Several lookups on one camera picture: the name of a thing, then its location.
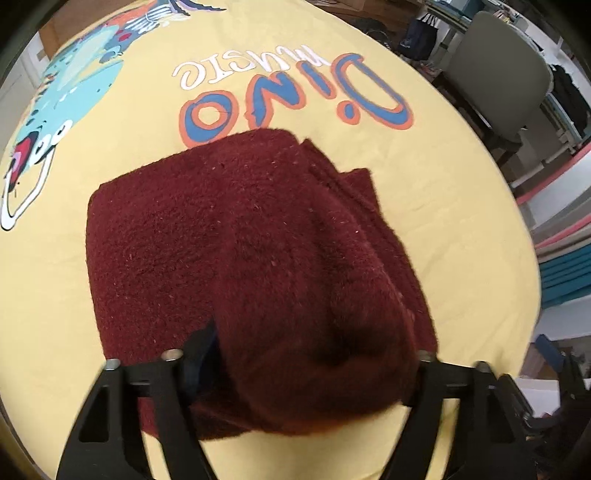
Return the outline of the dark red knitted sweater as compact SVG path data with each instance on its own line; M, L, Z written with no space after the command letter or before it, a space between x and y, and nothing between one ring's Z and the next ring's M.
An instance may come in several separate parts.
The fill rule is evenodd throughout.
M410 394L433 320L365 168L243 132L102 184L86 263L108 358L150 361L214 324L190 411L204 440L328 431Z

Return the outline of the yellow dino print bedspread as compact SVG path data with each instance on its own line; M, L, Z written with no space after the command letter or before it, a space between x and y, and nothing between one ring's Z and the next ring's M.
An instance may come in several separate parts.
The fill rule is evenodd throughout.
M246 96L283 72L304 101L270 125L310 139L339 170L368 168L404 243L450 363L517 374L539 312L529 232L473 130L416 70L304 1L70 1L49 21L55 57L1 114L1 398L47 475L104 357L85 262L91 194L185 147L182 106Z

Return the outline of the stacked teal folded towels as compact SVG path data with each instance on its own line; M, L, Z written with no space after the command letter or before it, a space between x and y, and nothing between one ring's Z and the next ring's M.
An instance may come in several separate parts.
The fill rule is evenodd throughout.
M590 249L591 246L586 245L540 264L543 309L590 294Z

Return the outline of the grey green upholstered chair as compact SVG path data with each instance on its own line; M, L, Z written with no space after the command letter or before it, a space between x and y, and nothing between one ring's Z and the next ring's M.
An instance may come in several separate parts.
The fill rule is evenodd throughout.
M481 11L432 85L479 116L487 150L511 156L521 148L520 131L552 82L551 68L523 32Z

